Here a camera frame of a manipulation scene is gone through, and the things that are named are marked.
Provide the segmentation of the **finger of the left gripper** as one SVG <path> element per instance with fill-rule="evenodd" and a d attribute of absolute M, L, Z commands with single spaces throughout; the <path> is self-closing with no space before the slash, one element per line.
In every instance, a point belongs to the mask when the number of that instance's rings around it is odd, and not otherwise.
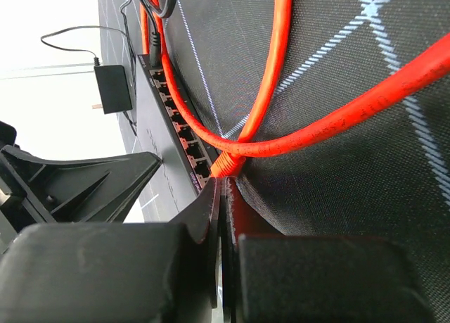
<path fill-rule="evenodd" d="M 150 152 L 88 160 L 44 160 L 22 150 L 1 123 L 1 252 L 26 227 L 124 222 L 162 161 Z"/>

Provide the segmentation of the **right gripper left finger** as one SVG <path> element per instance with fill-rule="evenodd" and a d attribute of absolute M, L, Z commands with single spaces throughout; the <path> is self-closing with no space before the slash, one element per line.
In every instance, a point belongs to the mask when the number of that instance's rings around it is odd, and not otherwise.
<path fill-rule="evenodd" d="M 35 224 L 1 259 L 2 322 L 210 322 L 220 181 L 168 222 Z"/>

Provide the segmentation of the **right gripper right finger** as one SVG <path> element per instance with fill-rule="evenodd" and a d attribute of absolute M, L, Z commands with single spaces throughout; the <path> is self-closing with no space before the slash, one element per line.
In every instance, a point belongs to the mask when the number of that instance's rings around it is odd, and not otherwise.
<path fill-rule="evenodd" d="M 227 322 L 431 322 L 411 261 L 365 236 L 289 236 L 222 182 L 223 309 Z"/>

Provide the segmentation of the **black network switch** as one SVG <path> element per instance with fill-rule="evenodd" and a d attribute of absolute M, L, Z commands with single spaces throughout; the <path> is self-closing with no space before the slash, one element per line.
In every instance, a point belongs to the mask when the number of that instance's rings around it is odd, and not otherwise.
<path fill-rule="evenodd" d="M 151 66 L 147 55 L 136 64 L 136 150 L 162 161 L 139 201 L 146 220 L 167 222 L 197 198 L 218 154 L 180 114 L 163 69 Z"/>

